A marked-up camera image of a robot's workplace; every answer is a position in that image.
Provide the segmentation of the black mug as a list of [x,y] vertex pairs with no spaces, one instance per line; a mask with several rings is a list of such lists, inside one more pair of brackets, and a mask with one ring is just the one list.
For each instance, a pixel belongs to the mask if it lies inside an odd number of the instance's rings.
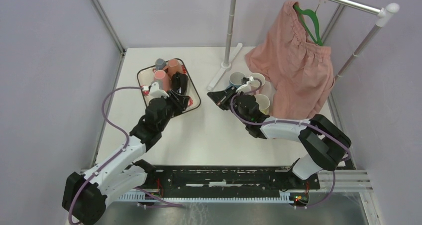
[[187,93],[187,87],[188,87],[189,77],[180,72],[176,72],[171,79],[171,89],[180,94],[185,96]]

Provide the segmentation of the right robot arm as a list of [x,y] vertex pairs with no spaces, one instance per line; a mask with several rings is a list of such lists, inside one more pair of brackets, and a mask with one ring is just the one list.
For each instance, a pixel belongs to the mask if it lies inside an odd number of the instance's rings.
[[335,171],[341,161],[351,158],[351,140],[321,114],[312,118],[281,119],[262,113],[251,94],[237,93],[235,87],[208,92],[207,96],[224,111],[231,111],[248,133],[260,139],[285,139],[300,143],[307,154],[290,168],[288,184],[302,188],[308,178],[322,170]]

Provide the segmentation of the blue mug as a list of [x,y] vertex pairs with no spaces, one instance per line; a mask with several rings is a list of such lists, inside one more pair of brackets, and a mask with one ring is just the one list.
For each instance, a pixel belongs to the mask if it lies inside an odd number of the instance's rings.
[[245,75],[242,72],[233,72],[229,76],[229,86],[240,88],[243,83],[243,78],[245,78]]

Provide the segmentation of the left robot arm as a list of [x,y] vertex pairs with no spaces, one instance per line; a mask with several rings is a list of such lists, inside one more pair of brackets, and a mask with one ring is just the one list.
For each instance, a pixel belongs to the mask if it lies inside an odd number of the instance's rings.
[[156,184],[154,166],[139,157],[152,148],[162,137],[170,119],[182,114],[188,107],[189,97],[174,91],[152,99],[137,125],[125,133],[126,141],[105,161],[82,174],[68,176],[62,207],[68,211],[68,221],[93,225],[107,207],[135,187],[150,189]]

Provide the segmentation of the light pink mug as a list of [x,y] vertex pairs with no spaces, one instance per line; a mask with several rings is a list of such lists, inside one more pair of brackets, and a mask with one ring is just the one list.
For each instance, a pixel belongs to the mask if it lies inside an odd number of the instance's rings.
[[250,82],[253,94],[262,93],[266,83],[264,75],[260,73],[251,73],[250,77],[253,78],[253,80]]

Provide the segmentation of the salmon pink mug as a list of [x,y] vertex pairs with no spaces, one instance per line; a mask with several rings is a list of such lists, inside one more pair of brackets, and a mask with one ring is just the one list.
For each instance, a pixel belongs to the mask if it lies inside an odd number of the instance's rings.
[[171,90],[171,79],[164,70],[156,70],[154,73],[154,80],[158,81],[160,87],[164,91]]

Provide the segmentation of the yellow mug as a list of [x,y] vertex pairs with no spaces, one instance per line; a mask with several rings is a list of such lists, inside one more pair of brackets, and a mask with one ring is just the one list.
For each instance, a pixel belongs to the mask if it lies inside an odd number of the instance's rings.
[[259,105],[259,110],[263,113],[268,115],[269,114],[269,107],[271,102],[266,95],[263,94],[256,94],[255,99],[257,104]]

